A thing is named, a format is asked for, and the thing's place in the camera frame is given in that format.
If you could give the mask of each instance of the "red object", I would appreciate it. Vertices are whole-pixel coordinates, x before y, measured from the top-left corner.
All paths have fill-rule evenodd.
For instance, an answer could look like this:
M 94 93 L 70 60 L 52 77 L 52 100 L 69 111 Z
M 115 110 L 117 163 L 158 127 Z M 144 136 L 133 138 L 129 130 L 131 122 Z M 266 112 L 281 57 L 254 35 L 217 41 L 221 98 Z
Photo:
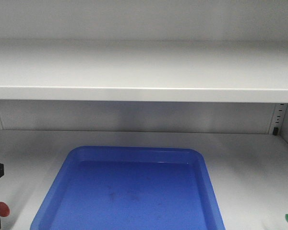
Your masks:
M 10 208 L 7 204 L 0 201 L 0 216 L 7 217 L 10 214 Z

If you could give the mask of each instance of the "blue tray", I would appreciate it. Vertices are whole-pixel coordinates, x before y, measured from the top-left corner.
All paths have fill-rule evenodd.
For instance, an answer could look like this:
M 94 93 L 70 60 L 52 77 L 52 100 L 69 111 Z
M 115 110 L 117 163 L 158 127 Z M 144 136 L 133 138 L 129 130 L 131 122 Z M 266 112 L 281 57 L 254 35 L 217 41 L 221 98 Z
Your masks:
M 66 158 L 31 230 L 224 230 L 200 153 L 79 147 Z

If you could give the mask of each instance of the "shelf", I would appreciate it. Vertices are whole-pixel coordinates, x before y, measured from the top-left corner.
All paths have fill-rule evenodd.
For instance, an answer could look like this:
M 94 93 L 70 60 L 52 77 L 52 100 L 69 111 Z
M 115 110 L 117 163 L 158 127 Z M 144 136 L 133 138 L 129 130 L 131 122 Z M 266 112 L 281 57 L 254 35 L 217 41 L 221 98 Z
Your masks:
M 288 103 L 288 43 L 0 39 L 0 99 Z
M 0 131 L 2 229 L 29 226 L 67 154 L 78 146 L 191 148 L 203 154 L 227 230 L 288 229 L 288 144 L 258 134 Z

